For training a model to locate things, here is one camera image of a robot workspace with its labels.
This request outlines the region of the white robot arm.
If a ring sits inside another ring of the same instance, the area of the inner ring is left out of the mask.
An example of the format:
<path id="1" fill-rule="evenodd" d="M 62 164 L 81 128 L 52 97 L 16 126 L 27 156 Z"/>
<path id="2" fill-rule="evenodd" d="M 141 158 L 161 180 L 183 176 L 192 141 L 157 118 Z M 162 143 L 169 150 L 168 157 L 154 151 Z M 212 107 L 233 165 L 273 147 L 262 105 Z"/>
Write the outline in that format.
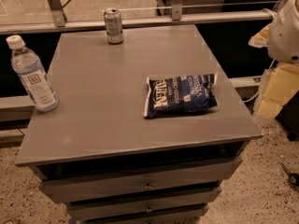
<path id="1" fill-rule="evenodd" d="M 299 0 L 288 0 L 249 45 L 267 48 L 269 57 L 280 63 L 299 63 Z"/>

